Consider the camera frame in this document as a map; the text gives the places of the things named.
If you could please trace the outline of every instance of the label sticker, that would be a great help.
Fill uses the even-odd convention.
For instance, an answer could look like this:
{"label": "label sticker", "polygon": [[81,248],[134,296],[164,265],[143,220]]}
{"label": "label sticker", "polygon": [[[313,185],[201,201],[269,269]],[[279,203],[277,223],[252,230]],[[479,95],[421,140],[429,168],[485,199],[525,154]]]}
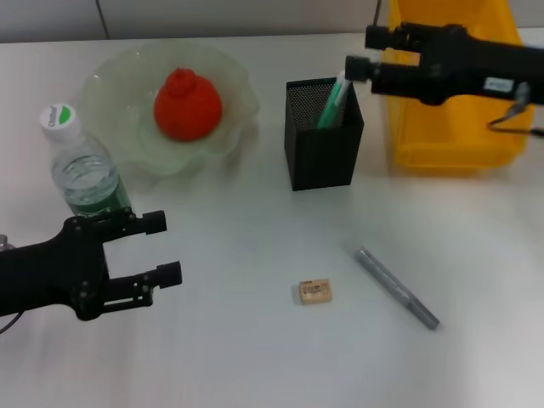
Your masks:
{"label": "label sticker", "polygon": [[494,78],[490,76],[485,78],[484,89],[508,94],[509,92],[512,92],[513,84],[514,81],[511,79]]}

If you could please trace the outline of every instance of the green pen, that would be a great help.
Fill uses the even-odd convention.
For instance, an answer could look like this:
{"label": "green pen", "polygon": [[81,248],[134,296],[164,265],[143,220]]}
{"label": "green pen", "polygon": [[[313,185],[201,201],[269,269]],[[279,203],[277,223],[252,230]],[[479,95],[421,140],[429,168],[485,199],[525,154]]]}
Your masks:
{"label": "green pen", "polygon": [[345,77],[345,72],[342,71],[337,76],[337,81],[332,87],[331,94],[326,100],[325,109],[321,113],[320,120],[317,122],[316,128],[324,129],[330,128],[337,119],[338,113],[340,112],[340,106],[346,93],[348,92],[349,85],[351,81],[347,81]]}

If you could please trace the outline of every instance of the red object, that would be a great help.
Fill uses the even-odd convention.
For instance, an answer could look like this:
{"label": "red object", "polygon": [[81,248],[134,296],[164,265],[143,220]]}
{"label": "red object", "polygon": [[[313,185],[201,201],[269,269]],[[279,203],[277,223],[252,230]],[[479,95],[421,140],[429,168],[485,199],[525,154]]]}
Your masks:
{"label": "red object", "polygon": [[221,120],[222,110],[212,83],[180,68],[168,76],[153,106],[156,125],[169,138],[183,142],[210,133]]}

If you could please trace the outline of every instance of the green glass bowl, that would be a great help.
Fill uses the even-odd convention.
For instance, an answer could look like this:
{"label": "green glass bowl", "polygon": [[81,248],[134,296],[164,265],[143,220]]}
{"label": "green glass bowl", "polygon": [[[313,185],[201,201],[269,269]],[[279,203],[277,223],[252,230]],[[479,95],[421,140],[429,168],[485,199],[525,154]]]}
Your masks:
{"label": "green glass bowl", "polygon": [[[218,90],[223,116],[204,139],[174,141],[155,124],[153,102],[176,68],[193,70]],[[76,106],[84,129],[115,163],[164,176],[197,159],[228,155],[259,110],[247,70],[238,61],[209,45],[178,39],[149,42],[106,61],[84,83]]]}

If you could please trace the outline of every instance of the pen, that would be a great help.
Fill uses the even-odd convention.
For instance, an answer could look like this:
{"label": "pen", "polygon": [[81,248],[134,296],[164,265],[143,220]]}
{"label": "pen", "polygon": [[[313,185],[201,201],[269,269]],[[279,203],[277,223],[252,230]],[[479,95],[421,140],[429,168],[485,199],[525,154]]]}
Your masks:
{"label": "pen", "polygon": [[348,92],[349,84],[351,81],[346,80],[345,72],[342,71],[337,76],[337,81],[332,87],[331,94],[326,100],[325,109],[321,113],[320,120],[317,122],[317,128],[329,128],[335,122],[340,106],[346,93]]}
{"label": "pen", "polygon": [[355,259],[362,265],[400,304],[410,310],[425,326],[433,330],[440,321],[423,306],[417,297],[408,290],[394,275],[383,266],[364,247],[355,253]]}

